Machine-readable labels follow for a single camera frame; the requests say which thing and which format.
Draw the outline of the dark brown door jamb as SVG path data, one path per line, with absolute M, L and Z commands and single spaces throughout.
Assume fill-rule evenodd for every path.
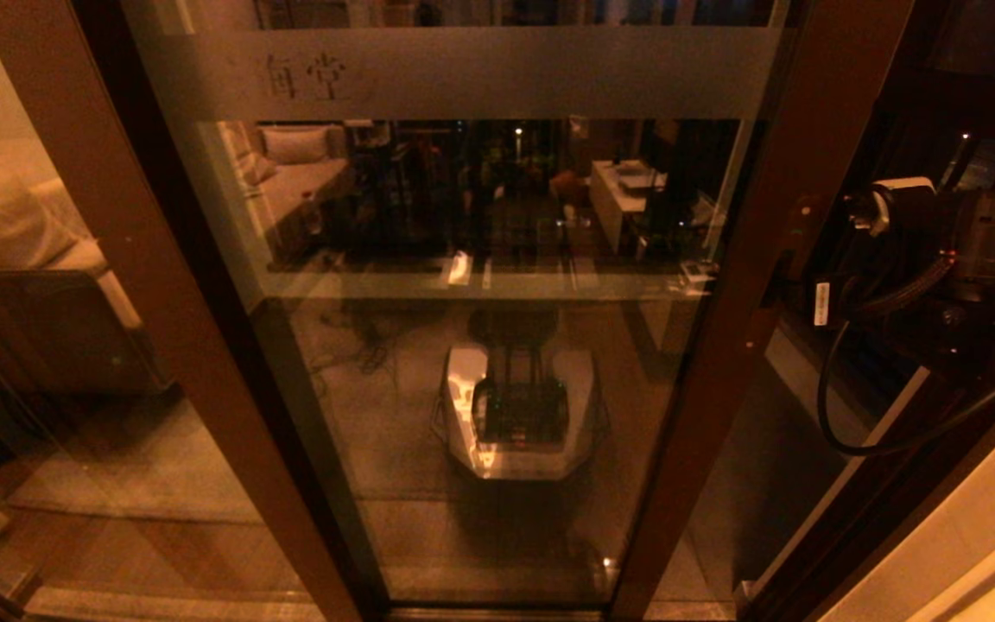
M 739 622 L 818 622 L 995 448 L 995 406 L 907 452 L 854 458 Z

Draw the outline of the brown-framed sliding glass door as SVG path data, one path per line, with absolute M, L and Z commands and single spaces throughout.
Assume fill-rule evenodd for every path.
M 804 11 L 731 228 L 722 278 L 671 386 L 631 551 L 600 606 L 391 602 L 371 564 L 356 562 L 346 548 L 329 500 L 329 487 L 342 480 L 339 458 L 329 450 L 329 465 L 319 472 L 301 445 L 259 342 L 266 327 L 248 319 L 236 284 L 224 275 L 125 11 L 114 0 L 68 0 L 68 8 L 150 200 L 209 312 L 202 326 L 218 343 L 217 363 L 229 371 L 225 379 L 206 379 L 206 364 L 190 362 L 191 346 L 177 346 L 171 365 L 309 593 L 325 602 L 328 622 L 643 622 L 769 345 L 778 311 L 761 302 L 776 265 L 785 252 L 806 258 L 812 250 L 816 220 L 852 165 L 915 0 L 814 0 Z

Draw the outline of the brown-framed fixed glass panel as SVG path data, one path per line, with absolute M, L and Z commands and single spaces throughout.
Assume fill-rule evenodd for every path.
M 68 1 L 0 0 L 0 270 L 93 276 L 174 386 L 63 415 L 0 381 L 0 622 L 60 622 L 25 613 L 40 587 L 308 601 L 326 618 L 171 365 L 191 346 L 206 379 L 229 371 Z

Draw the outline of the black balcony railing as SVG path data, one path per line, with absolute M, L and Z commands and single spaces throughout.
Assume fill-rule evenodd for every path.
M 995 145 L 995 0 L 913 1 L 879 102 L 897 120 L 893 172 L 959 187 Z

